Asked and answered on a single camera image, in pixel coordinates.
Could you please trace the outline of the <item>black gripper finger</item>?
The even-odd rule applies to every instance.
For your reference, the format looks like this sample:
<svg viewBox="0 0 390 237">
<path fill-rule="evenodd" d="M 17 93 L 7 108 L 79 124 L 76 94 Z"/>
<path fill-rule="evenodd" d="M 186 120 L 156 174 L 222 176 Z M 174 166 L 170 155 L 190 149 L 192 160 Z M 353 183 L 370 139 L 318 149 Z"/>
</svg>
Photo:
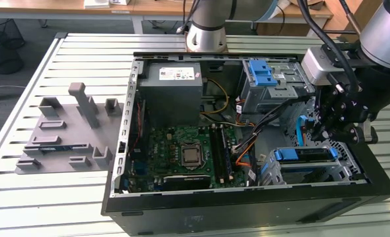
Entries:
<svg viewBox="0 0 390 237">
<path fill-rule="evenodd" d="M 346 144 L 375 144 L 378 135 L 370 122 L 349 123 L 329 130 L 330 139 Z"/>
<path fill-rule="evenodd" d="M 346 109 L 345 85 L 319 86 L 315 96 L 317 122 L 311 130 L 314 141 L 349 141 L 349 126 L 343 114 Z"/>
</svg>

